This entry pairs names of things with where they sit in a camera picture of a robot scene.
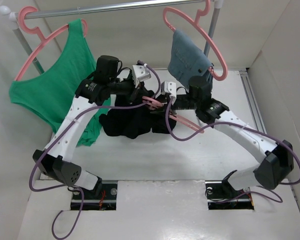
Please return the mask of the pink plastic hanger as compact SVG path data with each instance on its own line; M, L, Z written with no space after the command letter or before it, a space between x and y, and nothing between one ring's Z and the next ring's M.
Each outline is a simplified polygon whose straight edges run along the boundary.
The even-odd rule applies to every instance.
M149 96L143 96L142 102L146 103L146 107L150 110L150 116L154 121L152 125L152 132L156 134L169 134L169 130L167 128L165 113L166 113L166 105L168 104L169 98L165 95L159 95L157 98L151 98ZM194 123L193 121L178 115L175 110L169 110L168 114L168 123L170 129L173 130L177 123L180 123L191 130L197 131L201 127Z

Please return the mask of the black t shirt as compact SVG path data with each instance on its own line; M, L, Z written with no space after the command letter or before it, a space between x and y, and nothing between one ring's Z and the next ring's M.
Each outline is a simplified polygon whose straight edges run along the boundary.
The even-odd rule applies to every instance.
M149 132L168 134L168 128L163 114L151 113L146 106L133 109L110 109L99 116L106 135L110 137L125 136L135 139Z

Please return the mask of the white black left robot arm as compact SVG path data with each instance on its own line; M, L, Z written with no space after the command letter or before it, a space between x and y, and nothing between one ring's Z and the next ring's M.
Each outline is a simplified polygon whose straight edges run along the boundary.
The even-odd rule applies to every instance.
M138 61L127 78L119 78L121 69L117 57L102 55L95 70L80 82L75 90L61 126L43 150L33 153L35 169L57 181L58 187L67 186L90 198L97 198L102 191L102 179L73 163L73 154L90 120L100 110L108 109L105 101L111 95L124 95L130 99L138 96L142 82L151 77L148 65Z

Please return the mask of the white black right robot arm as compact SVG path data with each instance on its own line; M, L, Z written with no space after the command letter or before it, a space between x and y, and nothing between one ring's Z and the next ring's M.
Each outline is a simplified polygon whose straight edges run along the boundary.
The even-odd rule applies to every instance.
M173 110L194 110L206 128L225 134L257 161L256 166L233 170L222 180L221 191L225 196L233 197L239 190L256 186L274 190L294 169L296 156L292 145L244 123L227 105L212 97L211 86L203 77L191 77L187 93L180 95L176 83L165 81L161 84L161 94L167 99L167 119Z

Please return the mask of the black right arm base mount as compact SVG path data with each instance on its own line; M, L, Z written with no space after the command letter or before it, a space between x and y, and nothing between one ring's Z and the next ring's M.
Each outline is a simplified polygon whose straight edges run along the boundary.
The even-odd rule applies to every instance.
M208 210L254 210L252 196L244 194L244 190L235 190L228 179L236 171L232 171L222 180L205 182L205 197Z

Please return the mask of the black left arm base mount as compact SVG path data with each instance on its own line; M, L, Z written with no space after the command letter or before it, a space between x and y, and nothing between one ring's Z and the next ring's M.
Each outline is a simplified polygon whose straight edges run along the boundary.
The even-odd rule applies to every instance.
M70 209L78 211L80 209L82 194L73 187L68 187L71 192ZM83 189L84 201L83 211L115 211L117 208L118 181L104 180L98 195Z

